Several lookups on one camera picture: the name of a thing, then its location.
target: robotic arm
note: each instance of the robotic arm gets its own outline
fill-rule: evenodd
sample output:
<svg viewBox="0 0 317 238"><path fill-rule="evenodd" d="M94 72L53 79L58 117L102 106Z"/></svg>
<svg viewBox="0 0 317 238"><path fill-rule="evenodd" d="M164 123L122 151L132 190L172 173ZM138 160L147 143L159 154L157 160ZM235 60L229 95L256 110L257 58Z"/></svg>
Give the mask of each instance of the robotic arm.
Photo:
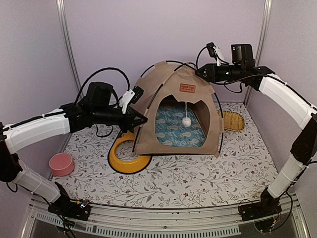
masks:
<svg viewBox="0 0 317 238"><path fill-rule="evenodd" d="M90 214L88 201L71 201L60 184L30 169L19 160L17 152L38 141L74 133L93 124L117 125L122 132L127 132L147 121L146 117L128 106L142 96L141 88L128 90L119 102L109 105L112 93L115 95L111 85L93 82L88 87L87 95L77 104L66 104L48 114L5 127L0 122L0 180L13 182L43 197L51 204L51 212L87 220Z"/></svg>
<svg viewBox="0 0 317 238"><path fill-rule="evenodd" d="M207 44L207 49L210 56L217 60L217 64L209 63L197 69L197 76L220 85L234 82L250 85L279 104L302 129L292 145L287 162L273 183L262 192L261 201L243 205L239 209L244 221L273 215L281 211L281 195L298 180L317 151L317 108L269 68L255 67L251 45L231 45L233 65L223 59L219 60L220 49L213 43Z"/></svg>

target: beige tent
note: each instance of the beige tent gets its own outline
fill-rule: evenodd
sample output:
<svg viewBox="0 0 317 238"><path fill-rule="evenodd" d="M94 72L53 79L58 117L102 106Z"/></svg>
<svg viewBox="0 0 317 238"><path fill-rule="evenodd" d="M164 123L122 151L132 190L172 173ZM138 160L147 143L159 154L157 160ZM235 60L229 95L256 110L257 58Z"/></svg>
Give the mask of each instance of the beige tent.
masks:
<svg viewBox="0 0 317 238"><path fill-rule="evenodd" d="M148 122L136 127L135 152L143 154L211 154L219 156L218 144L223 132L223 119L218 116L210 84L195 75L192 68L183 65L156 63L136 86L144 90L134 109L148 118ZM156 114L162 103L187 102L195 114L206 140L201 147L175 147L161 144L156 137Z"/></svg>

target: white floral floor mat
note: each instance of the white floral floor mat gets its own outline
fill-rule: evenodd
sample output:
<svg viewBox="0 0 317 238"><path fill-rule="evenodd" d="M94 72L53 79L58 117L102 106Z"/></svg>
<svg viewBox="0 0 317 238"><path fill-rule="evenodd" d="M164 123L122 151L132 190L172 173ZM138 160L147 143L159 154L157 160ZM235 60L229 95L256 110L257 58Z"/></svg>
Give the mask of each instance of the white floral floor mat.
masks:
<svg viewBox="0 0 317 238"><path fill-rule="evenodd" d="M153 156L148 167L134 175L122 175L108 164L107 154L119 129L99 138L96 127L74 133L66 152L75 161L75 170L55 177L71 198L127 207L188 208L258 200L260 193L277 175L267 148L241 103L223 103L224 111L240 113L245 120L242 132L225 131L221 156ZM100 126L99 134L109 127ZM123 145L117 156L131 159L132 143Z"/></svg>

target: yellow bowl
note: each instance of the yellow bowl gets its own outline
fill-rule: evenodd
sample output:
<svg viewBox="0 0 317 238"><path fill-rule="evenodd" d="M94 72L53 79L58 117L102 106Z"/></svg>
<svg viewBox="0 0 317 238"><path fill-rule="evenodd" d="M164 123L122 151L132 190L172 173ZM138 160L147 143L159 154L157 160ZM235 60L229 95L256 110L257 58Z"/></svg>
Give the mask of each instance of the yellow bowl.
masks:
<svg viewBox="0 0 317 238"><path fill-rule="evenodd" d="M115 155L115 150L119 144L132 140L134 141L134 134L131 132L123 133L121 137L117 138L110 152L108 154L108 161L113 170L121 174L135 174L147 167L149 165L152 156L151 155L140 155L133 161L122 161L118 159Z"/></svg>

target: orange label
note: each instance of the orange label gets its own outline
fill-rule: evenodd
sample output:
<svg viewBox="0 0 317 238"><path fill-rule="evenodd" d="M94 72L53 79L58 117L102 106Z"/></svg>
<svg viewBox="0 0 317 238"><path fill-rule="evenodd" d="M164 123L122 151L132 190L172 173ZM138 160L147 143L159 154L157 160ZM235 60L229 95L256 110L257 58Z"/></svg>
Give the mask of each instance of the orange label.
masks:
<svg viewBox="0 0 317 238"><path fill-rule="evenodd" d="M180 92L186 92L186 93L195 93L196 86L195 85L191 85L191 84L181 83L179 85L179 91Z"/></svg>

